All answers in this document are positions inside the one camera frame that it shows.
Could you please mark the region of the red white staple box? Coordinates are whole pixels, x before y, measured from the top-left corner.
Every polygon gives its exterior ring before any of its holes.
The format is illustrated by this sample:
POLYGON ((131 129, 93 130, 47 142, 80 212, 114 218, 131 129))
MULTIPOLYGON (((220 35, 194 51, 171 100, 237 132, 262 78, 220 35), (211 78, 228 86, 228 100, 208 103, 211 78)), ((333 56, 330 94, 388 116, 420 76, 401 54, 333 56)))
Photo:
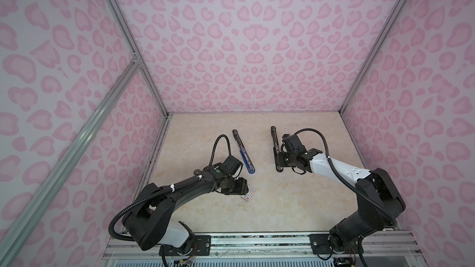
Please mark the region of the red white staple box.
POLYGON ((241 198, 246 201, 250 201, 256 189, 250 185, 247 188, 248 188, 247 193, 245 195, 242 195, 241 198))

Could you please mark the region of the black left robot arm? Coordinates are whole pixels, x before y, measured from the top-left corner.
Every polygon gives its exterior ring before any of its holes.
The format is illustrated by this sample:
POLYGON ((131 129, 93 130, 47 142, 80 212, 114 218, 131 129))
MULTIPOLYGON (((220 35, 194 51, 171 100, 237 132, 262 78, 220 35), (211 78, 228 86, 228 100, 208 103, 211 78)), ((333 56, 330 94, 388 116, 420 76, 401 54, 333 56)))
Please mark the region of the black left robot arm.
POLYGON ((179 183, 146 185, 120 216, 131 236, 128 240, 143 251, 166 245, 187 255, 194 247, 195 234, 184 222, 172 222, 171 217, 186 203, 213 192, 241 196, 249 192, 249 187, 245 178, 234 178, 217 165, 196 170, 191 178, 179 183))

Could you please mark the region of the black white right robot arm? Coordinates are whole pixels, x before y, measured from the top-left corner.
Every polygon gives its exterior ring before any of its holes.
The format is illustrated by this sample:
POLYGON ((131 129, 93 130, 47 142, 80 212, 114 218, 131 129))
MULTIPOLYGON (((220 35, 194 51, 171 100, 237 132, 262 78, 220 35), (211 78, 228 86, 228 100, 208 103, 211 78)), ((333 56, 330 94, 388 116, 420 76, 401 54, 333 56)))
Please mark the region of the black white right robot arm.
POLYGON ((343 253, 361 237, 396 226, 406 204, 389 174, 383 169, 360 169, 311 149, 301 154, 273 149, 276 170, 300 169, 343 184, 356 194, 357 210, 329 231, 327 247, 343 253))

